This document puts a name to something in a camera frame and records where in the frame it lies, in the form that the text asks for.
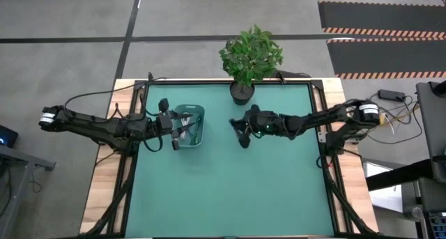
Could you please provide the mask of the teal table mat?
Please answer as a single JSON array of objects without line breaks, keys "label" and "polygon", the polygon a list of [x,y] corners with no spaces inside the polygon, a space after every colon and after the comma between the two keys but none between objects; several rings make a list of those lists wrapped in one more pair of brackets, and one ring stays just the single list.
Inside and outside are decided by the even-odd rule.
[{"label": "teal table mat", "polygon": [[140,146],[127,237],[332,235],[315,130],[242,148],[229,121],[246,107],[226,84],[151,86],[148,109],[161,99],[202,106],[203,141],[178,151],[169,137]]}]

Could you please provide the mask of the black power adapter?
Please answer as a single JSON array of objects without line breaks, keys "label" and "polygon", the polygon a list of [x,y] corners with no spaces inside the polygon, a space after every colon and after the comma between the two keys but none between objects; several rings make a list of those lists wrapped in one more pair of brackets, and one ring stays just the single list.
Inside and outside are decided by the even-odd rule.
[{"label": "black power adapter", "polygon": [[380,89],[377,92],[378,98],[381,100],[390,100],[395,102],[404,102],[406,99],[406,94],[399,91],[390,91],[385,89]]}]

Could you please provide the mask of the black aluminium table frame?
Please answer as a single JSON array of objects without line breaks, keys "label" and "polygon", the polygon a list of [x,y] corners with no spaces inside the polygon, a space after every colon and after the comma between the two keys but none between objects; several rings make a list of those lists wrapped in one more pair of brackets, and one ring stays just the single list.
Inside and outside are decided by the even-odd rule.
[{"label": "black aluminium table frame", "polygon": [[[119,104],[123,113],[134,112],[140,109],[137,97],[146,92],[138,83],[144,79],[117,79],[115,91],[111,95],[110,107]],[[308,82],[315,95],[317,110],[332,107],[345,101],[344,90],[339,78],[290,78],[291,82]],[[359,156],[355,153],[358,148],[353,144],[346,144],[347,153],[340,155],[330,168],[330,173],[337,182],[343,183],[346,198],[361,217],[364,223],[372,230],[377,231],[376,216],[371,204],[371,198],[367,190],[367,184]],[[80,233],[86,233],[97,223],[105,213],[108,205],[116,193],[121,189],[123,181],[130,176],[130,168],[136,160],[130,156],[112,154],[112,149],[101,146],[97,159],[101,161],[95,166],[86,207],[82,218]]]}]

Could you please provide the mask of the grey side desk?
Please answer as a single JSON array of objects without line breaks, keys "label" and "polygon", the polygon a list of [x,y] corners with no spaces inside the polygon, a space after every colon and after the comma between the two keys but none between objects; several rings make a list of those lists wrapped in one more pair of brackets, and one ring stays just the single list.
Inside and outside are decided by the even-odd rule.
[{"label": "grey side desk", "polygon": [[0,146],[0,239],[10,235],[34,170],[52,171],[55,165],[55,161]]}]

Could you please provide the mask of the green leafy artificial plant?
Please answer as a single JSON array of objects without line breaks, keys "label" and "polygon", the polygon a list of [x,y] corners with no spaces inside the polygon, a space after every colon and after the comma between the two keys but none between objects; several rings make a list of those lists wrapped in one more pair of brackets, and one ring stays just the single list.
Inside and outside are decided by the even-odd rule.
[{"label": "green leafy artificial plant", "polygon": [[230,38],[219,51],[223,71],[243,86],[271,76],[284,59],[283,48],[271,36],[271,32],[254,24]]}]

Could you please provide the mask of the black keyboard panel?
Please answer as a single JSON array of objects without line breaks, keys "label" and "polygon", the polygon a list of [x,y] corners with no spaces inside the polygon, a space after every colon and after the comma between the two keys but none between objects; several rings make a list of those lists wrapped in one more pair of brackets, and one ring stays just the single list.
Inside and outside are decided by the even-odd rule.
[{"label": "black keyboard panel", "polygon": [[429,239],[446,239],[446,213],[429,213]]}]

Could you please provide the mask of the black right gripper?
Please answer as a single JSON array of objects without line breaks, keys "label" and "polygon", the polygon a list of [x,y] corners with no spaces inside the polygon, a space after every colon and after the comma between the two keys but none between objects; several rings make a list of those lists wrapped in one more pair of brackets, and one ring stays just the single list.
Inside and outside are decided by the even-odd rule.
[{"label": "black right gripper", "polygon": [[273,111],[261,111],[258,105],[252,105],[242,119],[231,118],[229,122],[243,148],[248,148],[251,135],[257,139],[265,135],[284,135],[284,124],[279,115]]}]

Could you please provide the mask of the teal plastic basket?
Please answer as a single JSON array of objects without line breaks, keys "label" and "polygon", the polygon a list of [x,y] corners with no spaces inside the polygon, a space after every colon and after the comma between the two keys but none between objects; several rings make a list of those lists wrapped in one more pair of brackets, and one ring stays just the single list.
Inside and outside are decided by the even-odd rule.
[{"label": "teal plastic basket", "polygon": [[174,120],[174,128],[194,123],[192,127],[180,135],[178,139],[180,149],[198,148],[203,141],[204,108],[201,105],[178,105],[174,111],[176,113],[192,114],[190,118]]}]

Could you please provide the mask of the black plant pot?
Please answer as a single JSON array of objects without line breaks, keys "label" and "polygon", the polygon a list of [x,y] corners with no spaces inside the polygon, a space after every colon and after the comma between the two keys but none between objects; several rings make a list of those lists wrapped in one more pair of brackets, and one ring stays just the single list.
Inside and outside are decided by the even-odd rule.
[{"label": "black plant pot", "polygon": [[247,86],[238,82],[232,82],[229,91],[235,104],[246,105],[254,95],[255,87],[253,84]]}]

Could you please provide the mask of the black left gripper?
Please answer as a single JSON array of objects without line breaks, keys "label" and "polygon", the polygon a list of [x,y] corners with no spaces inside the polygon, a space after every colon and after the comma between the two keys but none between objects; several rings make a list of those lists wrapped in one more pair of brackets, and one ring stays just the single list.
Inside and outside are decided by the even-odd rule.
[{"label": "black left gripper", "polygon": [[169,103],[166,98],[161,99],[158,103],[158,108],[160,113],[156,118],[157,125],[157,133],[158,133],[158,141],[160,143],[159,149],[161,150],[163,147],[163,136],[166,134],[170,134],[172,138],[172,147],[175,151],[180,149],[178,138],[180,134],[186,132],[190,127],[194,125],[194,123],[188,123],[187,125],[181,126],[177,129],[174,129],[174,124],[172,123],[172,119],[182,119],[182,118],[190,118],[192,114],[184,114],[184,113],[174,113],[171,117],[169,111]]}]

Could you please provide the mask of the grey cart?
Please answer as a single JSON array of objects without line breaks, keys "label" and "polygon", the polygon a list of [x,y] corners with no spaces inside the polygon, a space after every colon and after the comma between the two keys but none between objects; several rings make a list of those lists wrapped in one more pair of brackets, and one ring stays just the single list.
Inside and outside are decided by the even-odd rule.
[{"label": "grey cart", "polygon": [[446,183],[446,80],[416,84],[433,177]]}]

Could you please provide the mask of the black monitor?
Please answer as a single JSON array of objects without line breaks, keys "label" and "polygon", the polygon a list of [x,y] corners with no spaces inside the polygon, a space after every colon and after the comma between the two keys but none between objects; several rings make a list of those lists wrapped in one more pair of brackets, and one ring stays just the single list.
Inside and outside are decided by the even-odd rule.
[{"label": "black monitor", "polygon": [[5,126],[0,125],[0,146],[12,148],[17,141],[18,133]]}]

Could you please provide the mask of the black hazard-striped floor mat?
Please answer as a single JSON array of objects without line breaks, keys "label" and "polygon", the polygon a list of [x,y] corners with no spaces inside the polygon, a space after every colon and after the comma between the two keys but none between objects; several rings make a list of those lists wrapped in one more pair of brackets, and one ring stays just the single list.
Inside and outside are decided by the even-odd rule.
[{"label": "black hazard-striped floor mat", "polygon": [[340,79],[446,78],[444,38],[362,38],[328,40]]},{"label": "black hazard-striped floor mat", "polygon": [[326,33],[446,38],[446,6],[319,1]]}]

